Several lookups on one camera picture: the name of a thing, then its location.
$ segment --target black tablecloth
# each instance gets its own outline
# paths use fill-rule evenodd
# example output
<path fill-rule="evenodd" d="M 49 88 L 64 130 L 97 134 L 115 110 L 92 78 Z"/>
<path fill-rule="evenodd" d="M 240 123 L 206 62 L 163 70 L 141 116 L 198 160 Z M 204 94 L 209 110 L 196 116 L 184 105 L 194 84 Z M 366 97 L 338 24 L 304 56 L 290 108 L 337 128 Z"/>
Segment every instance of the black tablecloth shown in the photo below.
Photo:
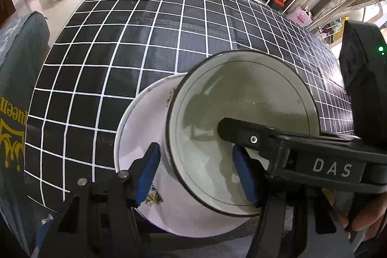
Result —
<path fill-rule="evenodd" d="M 144 88 L 212 54 L 256 49 L 305 81 L 321 129 L 351 133 L 339 65 L 309 32 L 254 0 L 85 0 L 59 35 L 34 89 L 26 139 L 30 197 L 58 210 L 77 180 L 114 174 L 113 145 Z"/>

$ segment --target finger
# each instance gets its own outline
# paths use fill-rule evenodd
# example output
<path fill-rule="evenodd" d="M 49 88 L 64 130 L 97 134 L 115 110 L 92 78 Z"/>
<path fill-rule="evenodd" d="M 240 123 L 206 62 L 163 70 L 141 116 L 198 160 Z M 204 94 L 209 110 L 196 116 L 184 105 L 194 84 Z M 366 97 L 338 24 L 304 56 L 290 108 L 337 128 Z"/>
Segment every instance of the finger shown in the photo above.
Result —
<path fill-rule="evenodd" d="M 335 192 L 327 188 L 322 188 L 321 190 L 324 193 L 325 197 L 328 199 L 330 206 L 333 206 L 333 204 L 335 203 Z"/>
<path fill-rule="evenodd" d="M 384 215 L 387 208 L 387 193 L 384 192 L 369 202 L 357 215 L 352 223 L 352 228 L 355 231 L 363 230 Z"/>
<path fill-rule="evenodd" d="M 382 220 L 383 220 L 383 217 L 380 217 L 380 219 L 378 219 L 378 221 L 376 221 L 374 224 L 372 224 L 370 226 L 370 228 L 367 231 L 367 234 L 365 234 L 363 242 L 365 242 L 365 241 L 367 241 L 367 240 L 369 240 L 369 239 L 371 239 L 371 238 L 376 236 L 376 233 L 379 230 L 379 226 L 382 223 Z"/>
<path fill-rule="evenodd" d="M 337 213 L 337 218 L 339 219 L 339 222 L 343 228 L 348 226 L 348 218 L 344 214 Z"/>

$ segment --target human hand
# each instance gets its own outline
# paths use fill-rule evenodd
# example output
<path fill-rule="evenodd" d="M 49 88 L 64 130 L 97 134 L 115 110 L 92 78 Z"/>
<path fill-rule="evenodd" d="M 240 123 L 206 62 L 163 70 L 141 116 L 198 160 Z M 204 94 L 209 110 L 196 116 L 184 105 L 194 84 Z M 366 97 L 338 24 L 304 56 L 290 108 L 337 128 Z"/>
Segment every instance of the human hand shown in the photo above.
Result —
<path fill-rule="evenodd" d="M 367 241 L 376 236 L 384 213 L 387 209 L 387 192 L 378 195 L 370 201 L 357 215 L 352 222 L 352 229 L 361 231 L 369 228 L 363 241 Z"/>

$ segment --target silver bolt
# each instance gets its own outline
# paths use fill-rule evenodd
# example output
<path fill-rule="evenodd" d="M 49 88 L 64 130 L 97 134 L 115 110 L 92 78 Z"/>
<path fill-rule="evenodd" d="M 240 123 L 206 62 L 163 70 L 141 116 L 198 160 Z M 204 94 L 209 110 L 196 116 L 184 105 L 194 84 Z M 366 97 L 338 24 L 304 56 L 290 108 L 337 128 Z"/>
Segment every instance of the silver bolt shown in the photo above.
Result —
<path fill-rule="evenodd" d="M 121 170 L 117 173 L 119 178 L 127 178 L 129 176 L 129 172 L 127 170 Z"/>
<path fill-rule="evenodd" d="M 257 136 L 251 136 L 251 137 L 250 137 L 250 142 L 251 142 L 251 143 L 257 143 L 257 141 L 258 141 Z"/>
<path fill-rule="evenodd" d="M 78 179 L 78 185 L 79 186 L 85 186 L 87 183 L 88 183 L 88 180 L 86 178 Z"/>

